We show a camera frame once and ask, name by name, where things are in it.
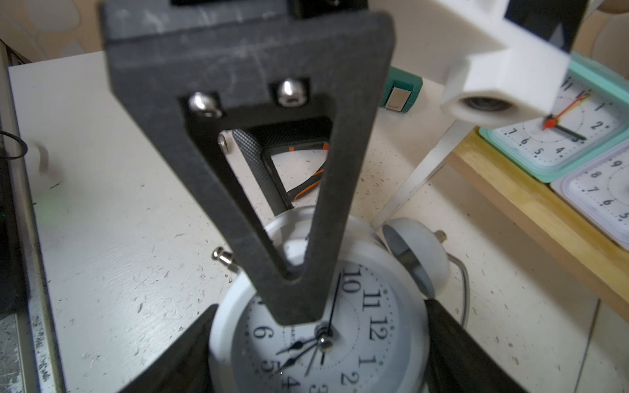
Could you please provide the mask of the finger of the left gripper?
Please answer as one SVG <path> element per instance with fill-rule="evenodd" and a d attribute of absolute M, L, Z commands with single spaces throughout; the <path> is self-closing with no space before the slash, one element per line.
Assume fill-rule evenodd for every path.
<path fill-rule="evenodd" d="M 105 1 L 111 90 L 213 221 L 279 324 L 320 320 L 396 36 L 365 1 Z M 273 213 L 273 155 L 327 146 L 303 262 L 265 232 L 218 143 L 231 131 Z"/>
<path fill-rule="evenodd" d="M 333 123 L 327 117 L 236 129 L 233 136 L 274 215 L 293 209 L 294 201 L 273 162 L 285 152 L 329 150 Z"/>

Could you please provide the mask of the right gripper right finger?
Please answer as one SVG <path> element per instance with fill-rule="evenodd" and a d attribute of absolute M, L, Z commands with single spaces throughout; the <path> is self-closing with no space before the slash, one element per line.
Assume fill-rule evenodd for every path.
<path fill-rule="evenodd" d="M 431 392 L 523 392 L 436 300 L 425 301 L 429 318 Z"/>

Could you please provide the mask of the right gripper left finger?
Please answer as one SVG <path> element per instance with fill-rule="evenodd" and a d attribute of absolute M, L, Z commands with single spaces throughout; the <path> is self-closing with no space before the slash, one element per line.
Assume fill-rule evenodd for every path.
<path fill-rule="evenodd" d="M 210 306 L 123 392 L 213 392 L 209 366 L 211 326 L 218 309 Z"/>

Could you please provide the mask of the white twin-bell clock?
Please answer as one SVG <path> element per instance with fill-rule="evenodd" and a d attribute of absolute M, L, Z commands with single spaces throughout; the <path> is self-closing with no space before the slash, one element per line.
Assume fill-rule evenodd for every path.
<path fill-rule="evenodd" d="M 426 303 L 456 262 L 446 238 L 414 219 L 391 219 L 377 233 L 350 217 L 324 315 L 309 324 L 278 324 L 238 272 L 211 325 L 212 389 L 426 392 Z"/>

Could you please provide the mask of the lilac square alarm clock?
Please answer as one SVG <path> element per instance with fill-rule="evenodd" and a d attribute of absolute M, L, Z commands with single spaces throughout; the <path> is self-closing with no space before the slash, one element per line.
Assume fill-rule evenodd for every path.
<path fill-rule="evenodd" d="M 628 249 L 628 141 L 550 184 L 607 238 Z"/>

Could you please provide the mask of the mint square alarm clock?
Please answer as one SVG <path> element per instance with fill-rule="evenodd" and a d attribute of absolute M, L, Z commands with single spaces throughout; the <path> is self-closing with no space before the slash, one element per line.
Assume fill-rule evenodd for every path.
<path fill-rule="evenodd" d="M 550 114 L 479 134 L 533 178 L 551 183 L 628 138 L 628 79 L 575 53 Z"/>

